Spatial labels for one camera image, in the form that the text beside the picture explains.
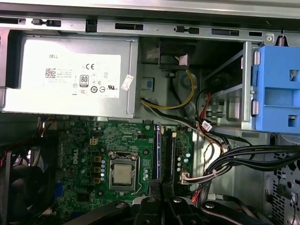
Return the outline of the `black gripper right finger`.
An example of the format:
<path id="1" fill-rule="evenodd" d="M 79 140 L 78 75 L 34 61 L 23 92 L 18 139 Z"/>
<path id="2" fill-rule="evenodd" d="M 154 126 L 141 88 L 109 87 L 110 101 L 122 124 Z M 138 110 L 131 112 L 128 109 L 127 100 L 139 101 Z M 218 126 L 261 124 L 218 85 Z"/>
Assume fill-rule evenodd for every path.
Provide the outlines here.
<path id="1" fill-rule="evenodd" d="M 205 201 L 200 208 L 174 195 L 169 182 L 162 183 L 167 225 L 270 225 L 258 218 L 241 200 L 233 196 L 221 197 L 223 201 L 237 204 L 240 211 L 216 201 Z"/>

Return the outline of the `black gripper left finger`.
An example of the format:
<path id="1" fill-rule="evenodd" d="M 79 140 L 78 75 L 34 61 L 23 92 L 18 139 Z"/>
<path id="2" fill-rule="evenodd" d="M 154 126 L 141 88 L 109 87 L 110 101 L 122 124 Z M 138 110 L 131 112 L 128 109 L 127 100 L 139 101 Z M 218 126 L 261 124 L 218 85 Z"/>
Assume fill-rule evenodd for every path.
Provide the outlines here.
<path id="1" fill-rule="evenodd" d="M 69 225 L 161 225 L 162 201 L 159 180 L 148 182 L 149 195 L 136 198 L 131 206 L 121 200 L 110 202 L 91 210 L 75 219 Z"/>

